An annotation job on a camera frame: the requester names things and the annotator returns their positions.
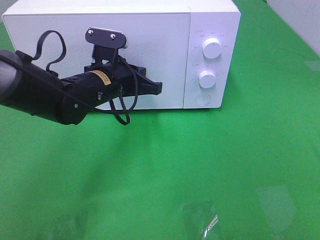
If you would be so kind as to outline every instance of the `white knob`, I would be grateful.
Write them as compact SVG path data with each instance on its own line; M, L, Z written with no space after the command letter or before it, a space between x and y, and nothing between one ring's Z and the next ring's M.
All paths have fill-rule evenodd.
M207 59L215 59L219 57L221 49L221 42L215 37L208 38L202 44L202 52Z
M199 84L204 89L212 88L216 82L216 74L213 71L205 70L199 74Z

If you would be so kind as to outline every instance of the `white microwave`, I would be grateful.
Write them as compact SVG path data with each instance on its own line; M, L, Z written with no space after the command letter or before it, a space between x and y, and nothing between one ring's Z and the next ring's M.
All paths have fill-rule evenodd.
M31 56L43 32L61 33L67 55L51 67L61 78L92 62L88 28L122 32L128 47L119 55L163 83L161 94L140 96L136 109L197 109L222 104L240 16L231 0L18 0L2 19L14 48ZM60 53L60 39L50 35L34 63L45 68Z

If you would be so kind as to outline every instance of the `white wall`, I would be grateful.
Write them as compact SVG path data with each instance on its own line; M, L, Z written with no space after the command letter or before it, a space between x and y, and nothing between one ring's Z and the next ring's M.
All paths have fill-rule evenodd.
M320 0L267 0L267 3L320 56Z
M0 0L0 23L2 23L2 14L4 14L4 12L16 1L17 0Z

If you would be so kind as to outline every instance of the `green backdrop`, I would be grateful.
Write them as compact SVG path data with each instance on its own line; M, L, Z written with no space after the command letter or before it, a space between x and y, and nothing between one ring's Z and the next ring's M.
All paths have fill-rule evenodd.
M216 215L206 240L320 239L320 59L263 1L235 3L221 108L64 126L0 106L1 240L200 240Z

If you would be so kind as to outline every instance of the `yellow label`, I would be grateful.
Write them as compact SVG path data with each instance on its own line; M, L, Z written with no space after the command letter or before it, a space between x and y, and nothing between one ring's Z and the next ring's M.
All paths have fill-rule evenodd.
M107 85L111 84L110 78L104 72L99 71L99 70L92 70L90 72L96 74L99 78L101 78L104 85L107 86Z

